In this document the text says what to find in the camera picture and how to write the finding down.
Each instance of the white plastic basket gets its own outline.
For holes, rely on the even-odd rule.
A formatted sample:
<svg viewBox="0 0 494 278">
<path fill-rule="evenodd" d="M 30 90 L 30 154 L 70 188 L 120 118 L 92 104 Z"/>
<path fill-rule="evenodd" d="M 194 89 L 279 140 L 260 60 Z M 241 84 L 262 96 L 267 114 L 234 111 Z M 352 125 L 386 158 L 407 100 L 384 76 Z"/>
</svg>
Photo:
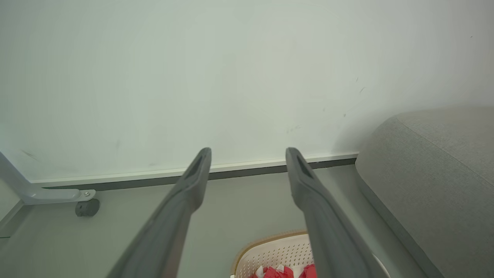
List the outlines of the white plastic basket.
<svg viewBox="0 0 494 278">
<path fill-rule="evenodd" d="M 374 256 L 389 277 L 389 273 Z M 230 278 L 249 278 L 260 266 L 276 268 L 290 267 L 297 278 L 305 266 L 314 263 L 307 231 L 292 231 L 270 236 L 250 243 L 233 262 Z"/>
</svg>

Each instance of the gray sofa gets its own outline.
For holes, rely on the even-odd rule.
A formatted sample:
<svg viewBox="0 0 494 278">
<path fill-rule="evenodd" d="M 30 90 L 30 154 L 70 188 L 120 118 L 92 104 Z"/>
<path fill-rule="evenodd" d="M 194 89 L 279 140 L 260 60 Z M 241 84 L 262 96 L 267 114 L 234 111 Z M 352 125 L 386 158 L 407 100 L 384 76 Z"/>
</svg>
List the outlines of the gray sofa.
<svg viewBox="0 0 494 278">
<path fill-rule="evenodd" d="M 494 107 L 394 116 L 356 167 L 362 192 L 428 277 L 494 277 Z"/>
</svg>

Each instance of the caster wheel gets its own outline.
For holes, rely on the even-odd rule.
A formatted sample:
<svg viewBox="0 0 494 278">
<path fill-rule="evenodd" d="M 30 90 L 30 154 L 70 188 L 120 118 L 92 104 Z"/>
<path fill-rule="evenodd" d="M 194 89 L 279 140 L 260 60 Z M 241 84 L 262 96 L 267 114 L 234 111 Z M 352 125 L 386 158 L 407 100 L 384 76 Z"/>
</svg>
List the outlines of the caster wheel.
<svg viewBox="0 0 494 278">
<path fill-rule="evenodd" d="M 99 210 L 99 200 L 91 199 L 86 202 L 77 202 L 76 215 L 82 216 L 94 216 Z"/>
</svg>

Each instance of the gray floor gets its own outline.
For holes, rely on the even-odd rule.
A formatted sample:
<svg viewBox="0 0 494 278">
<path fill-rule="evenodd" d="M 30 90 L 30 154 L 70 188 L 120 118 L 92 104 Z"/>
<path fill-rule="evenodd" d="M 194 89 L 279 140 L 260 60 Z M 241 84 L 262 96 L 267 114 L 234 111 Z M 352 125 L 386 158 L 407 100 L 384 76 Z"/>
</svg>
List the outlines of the gray floor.
<svg viewBox="0 0 494 278">
<path fill-rule="evenodd" d="M 422 277 L 357 189 L 355 166 L 316 174 L 392 278 Z M 76 217 L 74 204 L 33 208 L 0 252 L 0 277 L 105 277 L 170 188 L 99 192 L 101 209 L 92 218 Z M 250 241 L 304 228 L 286 173 L 210 181 L 202 207 L 192 216 L 178 276 L 227 278 L 237 252 Z"/>
</svg>

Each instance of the white baseboard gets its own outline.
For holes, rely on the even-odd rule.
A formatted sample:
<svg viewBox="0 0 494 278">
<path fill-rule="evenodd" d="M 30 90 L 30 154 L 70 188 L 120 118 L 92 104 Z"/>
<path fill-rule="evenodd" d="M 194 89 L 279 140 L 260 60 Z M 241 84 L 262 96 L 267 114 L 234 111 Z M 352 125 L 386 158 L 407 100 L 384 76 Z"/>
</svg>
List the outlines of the white baseboard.
<svg viewBox="0 0 494 278">
<path fill-rule="evenodd" d="M 357 155 L 358 152 L 349 152 L 349 153 L 336 154 L 336 155 L 328 155 L 328 154 L 312 155 L 312 156 L 305 156 L 305 160 L 307 160 L 308 163 L 322 162 L 322 161 L 356 158 Z M 286 165 L 285 159 L 230 163 L 230 164 L 212 165 L 210 173 L 255 169 L 255 168 L 263 168 L 263 167 L 282 166 L 282 165 Z M 185 170 L 186 168 L 180 168 L 180 169 L 171 169 L 171 170 L 146 171 L 146 172 L 136 172 L 136 173 L 125 173 L 125 174 L 73 177 L 73 178 L 61 178 L 61 179 L 49 179 L 49 180 L 32 180 L 30 182 L 33 184 L 38 184 L 41 187 L 99 184 L 99 183 L 123 182 L 123 181 L 134 181 L 134 180 L 143 180 L 143 179 L 177 177 L 182 175 L 185 172 Z"/>
</svg>

